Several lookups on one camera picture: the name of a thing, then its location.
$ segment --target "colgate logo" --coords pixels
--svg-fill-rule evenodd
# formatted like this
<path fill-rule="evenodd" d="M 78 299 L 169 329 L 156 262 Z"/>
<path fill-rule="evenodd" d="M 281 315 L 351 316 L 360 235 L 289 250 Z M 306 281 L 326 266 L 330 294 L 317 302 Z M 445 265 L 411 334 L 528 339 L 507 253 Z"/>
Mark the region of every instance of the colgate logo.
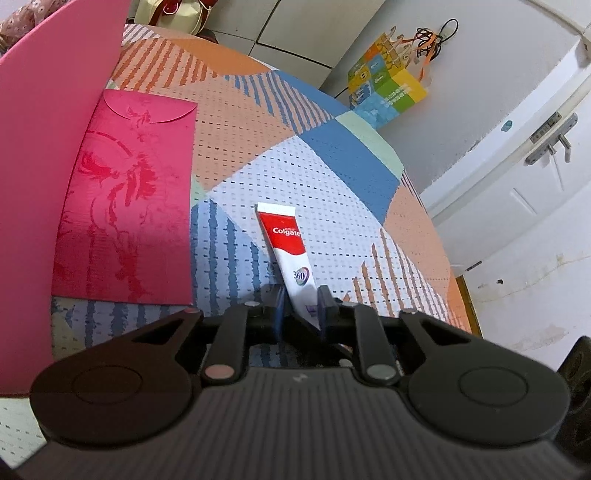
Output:
<path fill-rule="evenodd" d="M 273 233 L 280 233 L 285 236 L 301 236 L 301 233 L 299 233 L 299 231 L 295 230 L 294 228 L 277 228 L 277 227 L 275 227 L 273 229 Z"/>

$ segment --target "patterned tablecloth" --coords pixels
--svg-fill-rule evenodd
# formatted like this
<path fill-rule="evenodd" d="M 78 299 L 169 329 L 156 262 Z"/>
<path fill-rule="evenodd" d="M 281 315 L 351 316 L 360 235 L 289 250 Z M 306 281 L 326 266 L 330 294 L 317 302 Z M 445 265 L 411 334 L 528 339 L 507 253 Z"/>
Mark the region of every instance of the patterned tablecloth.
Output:
<path fill-rule="evenodd" d="M 281 281 L 257 202 L 297 208 L 317 285 L 384 315 L 415 307 L 469 330 L 441 242 L 394 150 L 333 98 L 199 38 L 127 25 L 109 88 L 198 104 L 190 209 L 193 304 L 206 315 L 264 299 Z M 59 359 L 184 306 L 53 297 Z M 303 362 L 288 345 L 251 365 Z M 0 456 L 19 464 L 44 443 L 26 399 L 0 399 Z"/>

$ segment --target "360 logo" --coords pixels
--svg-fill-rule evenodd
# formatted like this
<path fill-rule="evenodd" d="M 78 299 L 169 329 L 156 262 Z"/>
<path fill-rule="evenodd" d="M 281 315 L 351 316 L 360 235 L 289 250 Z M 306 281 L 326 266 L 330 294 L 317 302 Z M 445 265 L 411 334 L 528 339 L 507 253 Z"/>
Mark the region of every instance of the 360 logo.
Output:
<path fill-rule="evenodd" d="M 297 283 L 300 287 L 303 287 L 306 285 L 306 282 L 308 282 L 308 278 L 310 278 L 310 270 L 308 270 L 306 267 L 302 267 L 301 269 L 294 272 L 294 277 L 295 283 Z"/>

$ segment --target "bag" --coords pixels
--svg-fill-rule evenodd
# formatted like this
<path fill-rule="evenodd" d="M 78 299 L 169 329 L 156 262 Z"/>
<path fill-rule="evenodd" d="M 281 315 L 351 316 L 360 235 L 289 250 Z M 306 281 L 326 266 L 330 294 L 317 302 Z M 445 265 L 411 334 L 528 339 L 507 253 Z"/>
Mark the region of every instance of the bag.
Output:
<path fill-rule="evenodd" d="M 141 0 L 135 23 L 197 35 L 217 0 Z"/>
<path fill-rule="evenodd" d="M 375 129 L 423 100 L 424 86 L 431 82 L 428 65 L 434 50 L 424 60 L 415 53 L 428 50 L 435 36 L 413 48 L 417 37 L 399 35 L 393 40 L 395 30 L 380 35 L 348 73 L 349 106 Z"/>

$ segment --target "colorful paper bag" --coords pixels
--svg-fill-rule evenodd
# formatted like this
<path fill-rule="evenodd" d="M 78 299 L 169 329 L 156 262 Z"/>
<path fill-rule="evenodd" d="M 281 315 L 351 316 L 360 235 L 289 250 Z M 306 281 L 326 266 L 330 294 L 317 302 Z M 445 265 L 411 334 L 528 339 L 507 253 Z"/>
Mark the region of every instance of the colorful paper bag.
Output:
<path fill-rule="evenodd" d="M 411 43 L 404 44 L 401 35 L 392 41 L 394 31 L 380 35 L 348 73 L 350 107 L 376 129 L 427 96 L 407 69 L 413 66 Z"/>

